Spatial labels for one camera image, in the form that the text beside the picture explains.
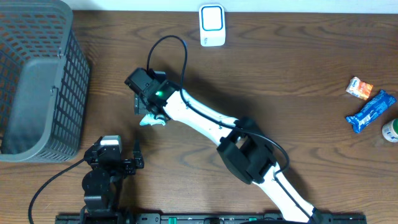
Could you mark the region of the teal wet wipes pack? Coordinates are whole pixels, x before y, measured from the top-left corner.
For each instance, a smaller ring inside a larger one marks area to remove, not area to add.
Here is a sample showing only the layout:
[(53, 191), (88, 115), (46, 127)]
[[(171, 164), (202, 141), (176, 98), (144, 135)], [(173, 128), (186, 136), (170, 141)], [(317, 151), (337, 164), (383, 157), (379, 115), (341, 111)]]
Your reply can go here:
[(147, 126), (147, 125), (156, 125), (156, 124), (161, 124), (163, 126), (166, 125), (167, 119), (165, 118), (164, 115), (162, 114), (152, 114), (152, 113), (148, 113), (146, 114), (140, 121), (139, 125), (140, 126)]

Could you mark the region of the orange tissue pack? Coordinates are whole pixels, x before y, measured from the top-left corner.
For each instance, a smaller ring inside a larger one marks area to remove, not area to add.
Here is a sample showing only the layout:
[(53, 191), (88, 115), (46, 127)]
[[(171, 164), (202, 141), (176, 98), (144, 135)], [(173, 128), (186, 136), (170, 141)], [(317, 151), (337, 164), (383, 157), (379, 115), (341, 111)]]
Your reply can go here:
[(372, 89), (373, 85), (361, 81), (358, 77), (353, 77), (346, 88), (346, 92), (362, 100), (367, 100)]

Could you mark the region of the blue snack bar wrapper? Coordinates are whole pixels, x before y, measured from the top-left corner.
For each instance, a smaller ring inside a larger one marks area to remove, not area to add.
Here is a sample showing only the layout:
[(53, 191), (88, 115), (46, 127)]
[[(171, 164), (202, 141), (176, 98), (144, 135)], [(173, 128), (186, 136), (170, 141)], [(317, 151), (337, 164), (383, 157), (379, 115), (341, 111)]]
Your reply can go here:
[(345, 120), (352, 125), (354, 133), (359, 134), (396, 102), (394, 96), (380, 90), (358, 113), (347, 116)]

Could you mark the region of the green lid jar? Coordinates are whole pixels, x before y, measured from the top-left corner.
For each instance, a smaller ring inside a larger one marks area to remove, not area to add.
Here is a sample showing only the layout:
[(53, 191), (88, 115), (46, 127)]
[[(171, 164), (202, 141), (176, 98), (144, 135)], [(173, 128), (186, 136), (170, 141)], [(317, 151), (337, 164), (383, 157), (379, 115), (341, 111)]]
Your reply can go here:
[(397, 135), (397, 118), (392, 121), (386, 123), (382, 127), (382, 135), (385, 140), (389, 142), (398, 142)]

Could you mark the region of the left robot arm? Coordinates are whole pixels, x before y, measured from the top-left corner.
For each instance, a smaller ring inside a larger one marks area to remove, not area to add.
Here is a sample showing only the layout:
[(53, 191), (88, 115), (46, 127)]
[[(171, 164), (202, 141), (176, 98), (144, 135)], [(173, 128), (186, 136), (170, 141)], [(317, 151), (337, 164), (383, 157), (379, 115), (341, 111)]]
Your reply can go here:
[(122, 158), (121, 137), (102, 136), (85, 152), (84, 161), (92, 168), (82, 180), (85, 206), (80, 211), (81, 223), (134, 223), (131, 212), (119, 208), (123, 181), (144, 168), (139, 141), (130, 159)]

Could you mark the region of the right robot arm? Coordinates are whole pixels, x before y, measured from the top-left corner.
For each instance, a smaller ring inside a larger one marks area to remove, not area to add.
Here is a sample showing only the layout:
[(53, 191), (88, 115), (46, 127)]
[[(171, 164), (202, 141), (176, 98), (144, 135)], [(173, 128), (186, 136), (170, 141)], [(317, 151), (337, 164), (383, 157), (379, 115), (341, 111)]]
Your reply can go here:
[(258, 186), (277, 206), (286, 221), (321, 223), (321, 213), (303, 199), (284, 176), (274, 156), (273, 140), (265, 137), (249, 118), (223, 115), (194, 99), (166, 79), (164, 72), (137, 68), (125, 80), (136, 94), (136, 109), (144, 111), (140, 124), (166, 125), (174, 120), (207, 137), (227, 169), (245, 184)]

